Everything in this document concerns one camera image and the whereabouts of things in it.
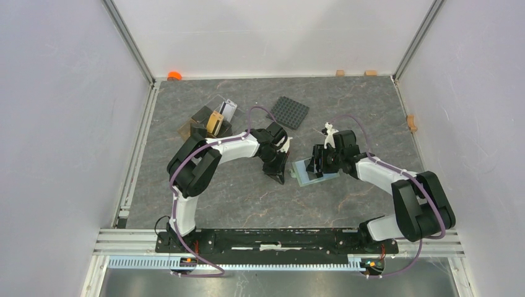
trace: black mounting base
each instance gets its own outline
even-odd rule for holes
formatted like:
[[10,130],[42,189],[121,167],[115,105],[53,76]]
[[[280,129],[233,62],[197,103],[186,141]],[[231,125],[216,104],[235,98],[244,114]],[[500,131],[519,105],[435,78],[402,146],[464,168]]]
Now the black mounting base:
[[[356,229],[200,229],[184,237],[206,259],[220,264],[348,264],[348,254],[397,254],[397,242],[363,246]],[[186,252],[175,234],[160,232],[157,253]]]

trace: orange cap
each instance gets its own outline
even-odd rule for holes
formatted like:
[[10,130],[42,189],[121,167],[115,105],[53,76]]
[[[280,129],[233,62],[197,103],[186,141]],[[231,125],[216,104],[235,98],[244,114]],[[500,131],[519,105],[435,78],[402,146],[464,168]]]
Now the orange cap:
[[181,79],[182,79],[182,75],[180,75],[180,73],[177,71],[171,71],[170,73],[168,73],[168,80],[181,80]]

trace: wall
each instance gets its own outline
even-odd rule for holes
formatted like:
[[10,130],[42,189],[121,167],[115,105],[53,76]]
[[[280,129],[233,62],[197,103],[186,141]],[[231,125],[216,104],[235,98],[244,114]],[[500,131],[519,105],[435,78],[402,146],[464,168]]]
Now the wall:
[[446,1],[401,77],[479,296],[522,296],[525,2]]
[[156,77],[392,74],[432,0],[115,0]]
[[148,86],[99,0],[0,4],[0,295],[78,296]]

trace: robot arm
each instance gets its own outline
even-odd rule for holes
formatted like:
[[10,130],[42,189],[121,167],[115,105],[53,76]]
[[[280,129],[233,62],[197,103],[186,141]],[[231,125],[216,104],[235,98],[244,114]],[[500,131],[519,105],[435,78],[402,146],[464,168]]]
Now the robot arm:
[[[182,236],[195,229],[195,211],[199,195],[208,187],[217,166],[237,159],[259,157],[263,161],[262,171],[284,184],[284,166],[289,155],[290,140],[286,131],[277,123],[272,123],[266,129],[257,129],[250,132],[243,140],[227,142],[228,139],[240,139],[246,133],[221,139],[203,138],[193,134],[179,149],[168,164],[167,171],[172,176],[177,168],[190,154],[199,147],[212,142],[219,144],[201,151],[191,162],[186,164],[175,178],[173,187],[178,195],[175,217],[176,224]],[[169,224],[175,229],[172,216]]]
[[[418,200],[423,194],[412,180],[379,165],[378,158],[371,160],[366,153],[361,153],[353,131],[337,131],[328,123],[325,127],[325,144],[314,145],[313,156],[306,170],[318,177],[323,173],[343,170],[353,178],[371,183],[393,197],[395,215],[374,218],[360,224],[359,232],[365,243],[401,237],[414,242],[440,231],[438,220],[428,202],[420,203]],[[456,224],[456,218],[436,174],[431,171],[402,171],[423,185],[436,205],[445,228],[452,228]]]

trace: gray floor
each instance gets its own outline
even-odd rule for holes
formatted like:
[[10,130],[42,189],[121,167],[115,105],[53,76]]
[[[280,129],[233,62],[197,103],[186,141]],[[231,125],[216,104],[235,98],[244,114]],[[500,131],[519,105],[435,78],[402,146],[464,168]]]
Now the gray floor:
[[[279,96],[310,107],[299,129],[287,129],[293,137],[287,169],[291,161],[309,158],[312,145],[323,143],[320,130],[326,121],[351,113],[364,123],[377,156],[401,168],[422,170],[389,77],[162,82],[127,228],[151,229],[158,217],[170,213],[166,166],[183,144],[176,130],[217,94],[233,100],[241,111],[255,104],[270,108]],[[254,110],[252,119],[255,128],[270,124],[263,111]],[[362,150],[365,148],[361,132],[350,119],[338,122],[336,128],[353,129]],[[196,221],[202,228],[357,226],[389,213],[393,213],[393,204],[386,193],[350,176],[342,174],[300,187],[287,174],[285,184],[280,185],[263,174],[259,158],[247,158],[217,169],[210,186],[199,197]]]
[[[410,260],[388,259],[386,273]],[[100,296],[459,296],[446,258],[419,259],[382,280],[356,272],[236,271],[223,278],[177,278],[166,270],[108,269]]]

